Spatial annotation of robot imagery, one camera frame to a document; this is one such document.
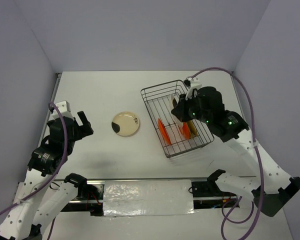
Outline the cream plate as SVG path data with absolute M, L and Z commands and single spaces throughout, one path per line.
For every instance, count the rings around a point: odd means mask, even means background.
M 170 104 L 170 111 L 172 112 L 172 110 L 178 104 L 175 99 L 175 96 L 173 94 L 171 94 L 169 97 L 169 104 Z M 176 123 L 176 125 L 178 126 L 180 132 L 183 134 L 184 133 L 184 130 L 183 130 L 184 123 L 181 122 L 175 115 L 171 114 L 171 116 L 172 116 L 172 119 L 174 120 L 174 122 Z
M 116 114 L 111 121 L 112 130 L 121 137 L 131 137 L 141 126 L 139 116 L 131 111 L 122 111 Z

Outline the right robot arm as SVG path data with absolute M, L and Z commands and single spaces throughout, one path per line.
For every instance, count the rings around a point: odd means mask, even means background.
M 215 87 L 194 88 L 181 94 L 171 114 L 181 122 L 205 123 L 258 177 L 248 180 L 218 169 L 207 178 L 211 195 L 234 193 L 252 201 L 264 215 L 274 217 L 300 190 L 300 177 L 292 177 L 273 160 L 253 138 L 252 127 L 237 112 L 225 109 Z

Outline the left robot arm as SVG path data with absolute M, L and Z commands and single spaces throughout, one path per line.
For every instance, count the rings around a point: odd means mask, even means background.
M 47 122 L 49 135 L 44 137 L 28 163 L 23 185 L 14 203 L 3 210 L 6 218 L 0 224 L 0 240 L 40 240 L 53 219 L 74 198 L 87 196 L 87 179 L 71 173 L 65 177 L 50 198 L 50 184 L 73 152 L 75 142 L 94 133 L 85 113 L 77 113 L 79 125 L 70 112 L 56 114 Z

